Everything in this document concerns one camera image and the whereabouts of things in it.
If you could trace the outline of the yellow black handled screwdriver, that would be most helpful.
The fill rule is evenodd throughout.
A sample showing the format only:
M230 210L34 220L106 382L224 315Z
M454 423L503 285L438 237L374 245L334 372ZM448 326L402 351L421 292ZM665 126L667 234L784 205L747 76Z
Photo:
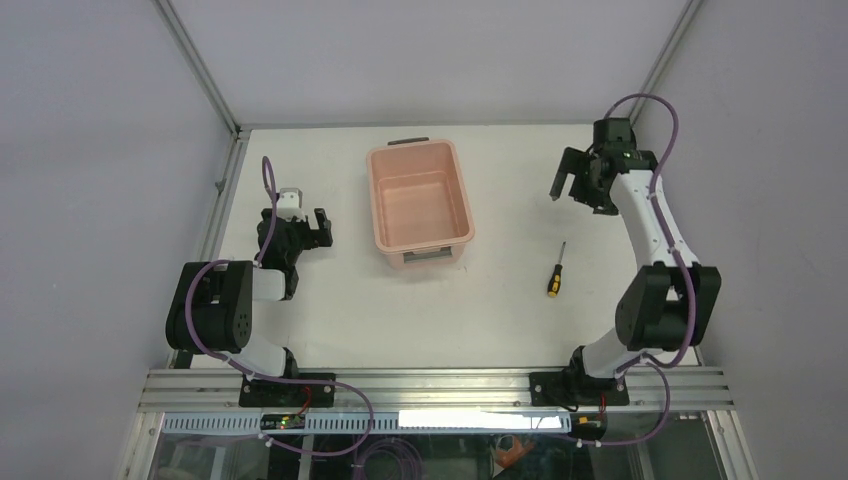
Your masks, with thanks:
M553 266L552 273L547 284L547 295L551 298L556 298L559 294L562 285L563 260L565 255L567 242L563 241L556 263Z

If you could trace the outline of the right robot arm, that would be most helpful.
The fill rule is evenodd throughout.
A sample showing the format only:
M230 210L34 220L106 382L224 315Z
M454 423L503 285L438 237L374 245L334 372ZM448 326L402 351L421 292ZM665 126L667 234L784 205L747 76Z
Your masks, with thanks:
M676 367L700 343L721 287L717 268L704 265L683 240L662 185L663 160L646 150L564 150L550 190L596 214L624 221L637 271L615 308L613 328L579 347L564 379L566 396L588 405L604 383L640 363Z

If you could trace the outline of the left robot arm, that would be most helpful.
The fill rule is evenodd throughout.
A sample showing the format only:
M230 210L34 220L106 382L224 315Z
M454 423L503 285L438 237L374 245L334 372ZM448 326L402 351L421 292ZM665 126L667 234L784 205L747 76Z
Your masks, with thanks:
M263 394L277 406L294 403L301 380L294 354L252 332L253 305L294 298L299 285L297 262L305 251L333 245L332 222L314 210L315 228L302 214L261 212L257 225L264 256L249 260L189 262L183 266L165 321L169 346L193 355L208 355L264 379Z

